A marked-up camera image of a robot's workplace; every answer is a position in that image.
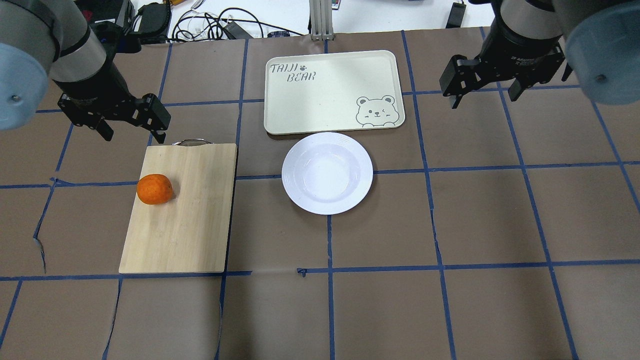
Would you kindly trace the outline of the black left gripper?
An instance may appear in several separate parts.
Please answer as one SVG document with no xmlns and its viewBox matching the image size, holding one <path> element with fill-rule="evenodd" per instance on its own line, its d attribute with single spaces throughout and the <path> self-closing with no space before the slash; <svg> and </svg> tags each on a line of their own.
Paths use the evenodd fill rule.
<svg viewBox="0 0 640 360">
<path fill-rule="evenodd" d="M 152 93 L 143 98 L 131 96 L 116 101 L 104 109 L 98 109 L 94 105 L 78 105 L 65 93 L 60 96 L 57 104 L 74 126 L 86 126 L 98 132 L 106 142 L 112 141 L 114 136 L 114 130 L 108 121 L 119 121 L 147 130 L 155 143 L 163 145 L 171 121 L 170 113 Z"/>
</svg>

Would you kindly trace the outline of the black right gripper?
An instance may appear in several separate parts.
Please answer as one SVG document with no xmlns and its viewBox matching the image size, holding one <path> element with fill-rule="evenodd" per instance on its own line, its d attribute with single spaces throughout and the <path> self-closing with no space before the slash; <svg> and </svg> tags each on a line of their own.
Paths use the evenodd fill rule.
<svg viewBox="0 0 640 360">
<path fill-rule="evenodd" d="M 496 82 L 513 80 L 509 99 L 517 101 L 536 84 L 548 84 L 566 60 L 560 44 L 540 57 L 524 58 L 490 48 L 474 58 L 453 55 L 439 78 L 444 96 L 450 97 L 451 109 L 457 109 L 464 95 Z"/>
</svg>

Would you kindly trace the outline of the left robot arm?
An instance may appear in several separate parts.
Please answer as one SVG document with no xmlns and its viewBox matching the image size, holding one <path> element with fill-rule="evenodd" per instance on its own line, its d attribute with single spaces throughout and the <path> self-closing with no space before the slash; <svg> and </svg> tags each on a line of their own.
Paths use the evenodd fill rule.
<svg viewBox="0 0 640 360">
<path fill-rule="evenodd" d="M 133 5 L 108 1 L 97 11 L 75 0 L 3 0 L 0 30 L 0 127 L 26 125 L 53 81 L 57 104 L 74 126 L 86 126 L 110 141 L 109 121 L 143 128 L 163 144 L 170 114 L 157 95 L 135 97 L 114 64 L 117 53 L 136 53 Z"/>
</svg>

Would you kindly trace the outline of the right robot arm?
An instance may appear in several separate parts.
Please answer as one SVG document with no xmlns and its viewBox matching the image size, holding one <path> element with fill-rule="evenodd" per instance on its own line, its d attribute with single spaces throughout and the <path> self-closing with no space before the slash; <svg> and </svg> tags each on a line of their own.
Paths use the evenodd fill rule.
<svg viewBox="0 0 640 360">
<path fill-rule="evenodd" d="M 478 55 L 453 55 L 439 86 L 456 109 L 464 95 L 512 81 L 511 101 L 547 84 L 565 63 L 595 103 L 640 98 L 640 3 L 637 0 L 492 0 L 494 19 Z"/>
</svg>

